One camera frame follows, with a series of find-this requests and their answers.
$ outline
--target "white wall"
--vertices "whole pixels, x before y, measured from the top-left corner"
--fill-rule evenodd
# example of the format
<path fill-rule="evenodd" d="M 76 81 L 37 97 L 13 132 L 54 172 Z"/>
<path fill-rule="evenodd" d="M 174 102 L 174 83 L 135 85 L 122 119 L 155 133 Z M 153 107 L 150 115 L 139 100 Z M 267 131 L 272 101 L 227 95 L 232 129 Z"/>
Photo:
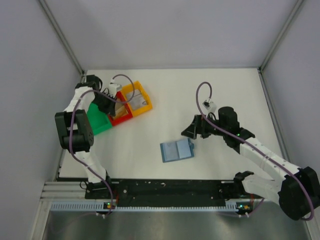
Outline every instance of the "white wall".
<path fill-rule="evenodd" d="M 320 1 L 307 0 L 265 71 L 290 157 L 320 175 Z"/>
<path fill-rule="evenodd" d="M 80 76 L 37 1 L 1 1 L 0 23 L 0 239 L 23 240 L 59 152 L 55 112 Z"/>
<path fill-rule="evenodd" d="M 296 0 L 47 0 L 88 69 L 258 67 Z"/>

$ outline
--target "metal frame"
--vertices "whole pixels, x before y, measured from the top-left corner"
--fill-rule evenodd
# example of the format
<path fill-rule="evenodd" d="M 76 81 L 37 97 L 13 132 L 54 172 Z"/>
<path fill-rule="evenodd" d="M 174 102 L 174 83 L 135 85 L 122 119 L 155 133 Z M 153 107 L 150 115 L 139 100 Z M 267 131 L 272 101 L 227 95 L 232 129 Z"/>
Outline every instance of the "metal frame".
<path fill-rule="evenodd" d="M 80 188 L 79 182 L 49 181 L 44 183 L 40 201 L 87 201 L 85 194 L 86 190 Z"/>
<path fill-rule="evenodd" d="M 306 223 L 307 230 L 309 231 L 309 234 L 312 240 L 319 239 L 319 236 L 320 236 L 319 219 L 320 219 L 319 212 L 316 211 L 314 214 L 313 220 L 308 221 Z"/>
<path fill-rule="evenodd" d="M 268 63 L 270 62 L 272 57 L 275 55 L 276 51 L 278 50 L 279 45 L 281 44 L 283 39 L 286 37 L 290 27 L 292 26 L 292 24 L 294 23 L 295 19 L 299 15 L 299 13 L 302 10 L 305 2 L 306 2 L 306 0 L 297 0 L 296 1 L 293 9 L 291 10 L 291 12 L 289 14 L 289 17 L 285 21 L 285 23 L 282 26 L 280 32 L 278 33 L 276 39 L 274 40 L 270 50 L 268 51 L 267 55 L 265 56 L 261 66 L 259 67 L 259 69 L 262 72 L 266 69 Z"/>
<path fill-rule="evenodd" d="M 50 22 L 51 26 L 53 27 L 54 32 L 56 33 L 58 39 L 60 40 L 66 54 L 71 59 L 72 63 L 74 64 L 75 68 L 79 72 L 80 75 L 84 73 L 83 68 L 81 67 L 76 55 L 74 54 L 72 48 L 70 47 L 70 44 L 68 43 L 66 36 L 62 32 L 58 22 L 56 21 L 53 13 L 50 10 L 49 5 L 47 4 L 46 0 L 37 0 L 40 7 L 42 8 L 44 14 L 46 15 L 48 21 Z"/>
<path fill-rule="evenodd" d="M 33 222 L 32 230 L 28 239 L 30 240 L 41 240 L 43 239 L 46 224 L 49 217 L 49 212 L 51 208 L 50 201 L 40 201 L 36 216 Z"/>
<path fill-rule="evenodd" d="M 264 78 L 264 74 L 260 70 L 258 70 L 258 74 L 259 74 L 259 77 L 260 77 L 260 81 L 261 81 L 262 89 L 263 89 L 264 96 L 265 96 L 265 99 L 266 99 L 266 103 L 267 103 L 268 108 L 269 108 L 271 120 L 272 120 L 273 127 L 274 127 L 275 134 L 276 134 L 276 138 L 278 139 L 278 143 L 279 143 L 279 146 L 280 146 L 281 154 L 282 154 L 284 159 L 289 161 L 290 160 L 290 156 L 289 156 L 289 152 L 288 152 L 288 149 L 286 147 L 286 144 L 285 144 L 286 141 L 285 141 L 283 129 L 282 129 L 281 124 L 279 122 L 279 117 L 278 117 L 277 112 L 276 112 L 275 104 L 274 104 L 274 102 L 272 100 L 272 97 L 270 95 L 270 91 L 269 91 L 269 88 L 268 88 L 268 86 L 266 84 L 266 79 Z"/>

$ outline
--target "cable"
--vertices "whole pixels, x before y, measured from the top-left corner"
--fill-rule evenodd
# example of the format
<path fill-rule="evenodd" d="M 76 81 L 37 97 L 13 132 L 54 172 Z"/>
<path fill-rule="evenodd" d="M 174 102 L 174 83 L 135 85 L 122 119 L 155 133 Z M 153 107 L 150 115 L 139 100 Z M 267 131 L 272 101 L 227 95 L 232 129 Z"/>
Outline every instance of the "cable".
<path fill-rule="evenodd" d="M 100 92 L 101 92 L 101 89 L 102 89 L 102 84 L 103 84 L 103 82 L 102 82 L 102 80 L 99 78 L 99 85 L 100 85 L 99 91 L 100 91 Z"/>
<path fill-rule="evenodd" d="M 214 120 L 217 121 L 217 117 L 216 117 L 216 115 L 215 115 L 213 112 L 209 112 L 209 116 L 210 116 L 210 115 L 213 115 Z"/>
<path fill-rule="evenodd" d="M 70 151 L 70 154 L 71 156 L 79 163 L 81 163 L 82 165 L 84 165 L 93 175 L 95 175 L 98 179 L 100 179 L 105 185 L 106 187 L 108 188 L 109 192 L 110 192 L 110 198 L 111 198 L 111 203 L 110 203 L 110 209 L 108 211 L 108 213 L 106 214 L 107 216 L 112 212 L 112 209 L 113 209 L 113 200 L 114 200 L 114 196 L 113 196 L 113 193 L 112 193 L 112 190 L 111 190 L 111 187 L 109 186 L 109 184 L 107 183 L 107 181 L 105 179 L 103 179 L 99 174 L 97 174 L 95 171 L 93 171 L 91 169 L 91 167 L 89 167 L 85 162 L 81 161 L 80 159 L 78 159 L 76 156 L 75 156 L 75 153 L 74 153 L 74 150 L 73 150 L 73 147 L 72 147 L 72 137 L 73 137 L 73 134 L 74 134 L 74 123 L 75 123 L 75 115 L 76 115 L 76 111 L 77 111 L 77 108 L 81 102 L 81 100 L 83 99 L 83 97 L 88 94 L 88 93 L 91 93 L 91 92 L 94 92 L 94 93 L 97 93 L 97 94 L 100 94 L 104 97 L 106 97 L 107 99 L 115 102 L 115 103 L 120 103 L 120 104 L 126 104 L 128 102 L 130 102 L 132 100 L 132 98 L 135 96 L 135 85 L 134 83 L 132 82 L 132 80 L 130 79 L 130 77 L 128 77 L 127 75 L 124 75 L 124 74 L 118 74 L 118 75 L 115 75 L 112 79 L 115 79 L 117 77 L 125 77 L 127 78 L 130 83 L 132 84 L 132 88 L 133 88 L 133 94 L 132 96 L 130 97 L 130 99 L 128 99 L 127 101 L 117 101 L 117 100 L 114 100 L 113 98 L 105 95 L 104 93 L 100 92 L 100 91 L 97 91 L 97 90 L 88 90 L 88 91 L 85 91 L 84 93 L 81 94 L 80 98 L 78 99 L 78 101 L 76 102 L 75 106 L 74 106 L 74 109 L 73 109 L 73 112 L 72 112 L 72 116 L 71 116 L 71 124 L 70 124 L 70 136 L 69 136 L 69 151 Z"/>
<path fill-rule="evenodd" d="M 80 186 L 81 189 L 86 190 L 86 188 L 83 188 L 83 187 L 82 187 L 82 185 L 81 185 L 82 183 L 84 183 L 85 186 L 87 186 L 87 183 L 86 183 L 85 181 L 81 181 L 80 184 L 79 184 L 79 186 Z"/>
<path fill-rule="evenodd" d="M 106 87 L 103 91 L 102 91 L 102 93 L 104 93 L 104 94 L 109 94 L 109 89 Z"/>
<path fill-rule="evenodd" d="M 310 196 L 308 195 L 308 192 L 307 190 L 305 189 L 305 187 L 302 185 L 302 183 L 299 181 L 299 179 L 293 175 L 288 169 L 286 169 L 285 167 L 283 167 L 281 164 L 279 164 L 278 162 L 276 162 L 275 160 L 273 160 L 271 157 L 268 157 L 266 154 L 264 154 L 261 150 L 259 150 L 257 147 L 255 147 L 254 145 L 252 145 L 251 143 L 247 142 L 246 140 L 243 140 L 242 138 L 232 134 L 231 132 L 228 132 L 226 130 L 224 130 L 223 128 L 215 125 L 214 123 L 212 123 L 207 117 L 206 115 L 203 113 L 203 111 L 201 110 L 201 107 L 200 107 L 200 104 L 199 104 L 199 90 L 201 88 L 202 85 L 204 84 L 207 84 L 210 88 L 210 94 L 209 94 L 209 97 L 211 98 L 212 97 L 212 86 L 210 85 L 209 82 L 207 81 L 204 81 L 202 82 L 198 88 L 196 89 L 196 93 L 195 93 L 195 101 L 196 101 L 196 106 L 199 110 L 199 112 L 201 113 L 203 119 L 205 119 L 211 126 L 213 126 L 214 128 L 216 128 L 217 130 L 219 130 L 220 132 L 223 132 L 224 134 L 227 134 L 231 137 L 233 137 L 234 139 L 237 139 L 238 141 L 240 141 L 241 143 L 244 143 L 244 144 L 247 144 L 249 147 L 253 148 L 255 151 L 257 151 L 261 156 L 263 156 L 264 158 L 268 159 L 270 162 L 272 162 L 274 165 L 278 166 L 280 169 L 282 169 L 283 171 L 285 171 L 290 177 L 292 177 L 294 180 L 297 181 L 297 183 L 299 184 L 303 194 L 305 195 L 306 197 L 306 200 L 309 204 L 309 207 L 310 207 L 310 216 L 308 218 L 302 218 L 302 220 L 304 221 L 310 221 L 314 218 L 315 216 L 315 209 L 314 209 L 314 206 L 312 204 L 312 201 L 310 199 Z M 253 212 L 255 212 L 255 210 L 259 207 L 259 205 L 250 213 L 252 214 Z"/>

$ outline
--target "plastic bin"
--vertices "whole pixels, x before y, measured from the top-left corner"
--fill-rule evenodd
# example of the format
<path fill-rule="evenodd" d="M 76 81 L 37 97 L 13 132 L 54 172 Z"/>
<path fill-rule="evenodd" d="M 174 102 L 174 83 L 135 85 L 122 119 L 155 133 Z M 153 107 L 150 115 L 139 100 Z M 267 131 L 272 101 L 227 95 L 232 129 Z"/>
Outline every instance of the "plastic bin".
<path fill-rule="evenodd" d="M 118 91 L 118 92 L 116 93 L 116 98 L 117 98 L 117 100 L 122 101 L 122 102 L 126 101 L 126 100 L 125 100 L 125 97 L 123 96 L 123 94 L 122 94 L 120 91 Z M 117 117 L 117 116 L 115 116 L 115 117 L 108 116 L 108 118 L 109 118 L 112 126 L 116 126 L 116 125 L 118 125 L 118 124 L 121 124 L 121 123 L 129 120 L 129 119 L 132 119 L 133 115 L 132 115 L 132 112 L 131 112 L 128 104 L 125 103 L 125 104 L 123 104 L 123 106 L 124 106 L 124 111 L 125 111 L 125 114 L 124 114 L 124 115 L 119 116 L 119 117 Z"/>
<path fill-rule="evenodd" d="M 151 110 L 151 109 L 152 109 L 152 103 L 151 103 L 151 101 L 150 101 L 150 98 L 149 98 L 148 94 L 147 94 L 146 91 L 143 89 L 143 87 L 142 87 L 142 85 L 140 84 L 139 81 L 135 81 L 135 82 L 133 83 L 133 85 L 134 85 L 134 88 L 135 88 L 136 90 L 139 90 L 139 91 L 140 91 L 141 95 L 143 96 L 144 100 L 146 101 L 146 106 L 140 107 L 140 108 L 138 108 L 138 109 L 136 109 L 136 110 L 133 110 L 132 106 L 130 105 L 130 102 L 128 103 L 128 106 L 129 106 L 129 109 L 130 109 L 132 115 L 133 115 L 134 117 L 136 117 L 136 116 L 138 116 L 138 115 L 140 115 L 140 114 L 143 114 L 143 113 Z M 127 97 L 126 97 L 126 95 L 129 94 L 129 93 L 131 93 L 132 91 L 133 91 L 133 87 L 132 87 L 131 84 L 122 87 L 121 93 L 122 93 L 122 95 L 123 95 L 123 97 L 124 97 L 124 99 L 125 99 L 126 101 L 128 100 Z"/>
<path fill-rule="evenodd" d="M 87 116 L 93 131 L 93 135 L 98 135 L 99 133 L 112 128 L 112 124 L 109 121 L 108 116 L 99 111 L 98 106 L 94 103 L 90 104 Z"/>

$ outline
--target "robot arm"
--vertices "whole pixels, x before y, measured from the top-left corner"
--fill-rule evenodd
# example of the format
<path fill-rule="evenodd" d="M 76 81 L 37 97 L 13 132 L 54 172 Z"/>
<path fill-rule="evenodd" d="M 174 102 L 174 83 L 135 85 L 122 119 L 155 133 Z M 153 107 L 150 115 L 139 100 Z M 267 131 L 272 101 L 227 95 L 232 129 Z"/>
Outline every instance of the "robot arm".
<path fill-rule="evenodd" d="M 307 213 L 310 213 L 309 203 L 298 182 L 279 166 L 272 163 L 269 160 L 271 158 L 300 180 L 310 196 L 314 208 L 320 205 L 320 184 L 317 173 L 312 168 L 306 167 L 302 169 L 261 144 L 253 133 L 240 127 L 237 113 L 232 107 L 220 108 L 218 110 L 218 119 L 216 119 L 214 112 L 217 107 L 215 104 L 210 99 L 207 99 L 203 105 L 208 110 L 207 118 L 215 126 L 245 140 L 265 155 L 263 156 L 248 144 L 216 129 L 201 115 L 195 115 L 192 124 L 181 133 L 191 139 L 196 139 L 197 134 L 204 139 L 210 135 L 222 136 L 230 148 L 253 161 L 273 178 L 273 180 L 264 179 L 249 171 L 237 173 L 234 182 L 238 183 L 239 188 L 242 188 L 243 194 L 256 194 L 269 199 L 280 205 L 281 209 L 294 220 L 299 220 Z"/>
<path fill-rule="evenodd" d="M 100 91 L 102 87 L 101 82 L 102 81 L 97 76 L 88 75 L 86 77 L 86 82 L 78 83 L 75 87 L 74 96 L 68 107 L 63 112 L 58 112 L 55 114 L 55 124 L 58 131 L 60 145 L 63 149 L 68 149 L 68 151 L 70 152 L 69 140 L 71 117 L 78 100 L 83 93 L 89 90 Z M 114 83 L 114 80 L 112 80 L 108 88 L 106 89 L 106 94 L 109 97 L 115 99 L 117 92 L 121 90 L 121 85 Z M 98 158 L 91 148 L 91 146 L 94 144 L 94 134 L 87 117 L 87 112 L 91 103 L 96 104 L 101 112 L 107 115 L 114 116 L 115 102 L 92 91 L 84 95 L 75 112 L 75 121 L 72 135 L 72 149 L 76 158 L 87 165 L 83 167 L 85 168 L 85 171 L 88 175 L 88 182 L 95 184 L 100 183 L 101 180 L 91 171 L 89 171 L 88 167 L 90 167 L 95 173 L 97 173 L 105 180 L 108 178 L 108 173 L 101 166 Z"/>

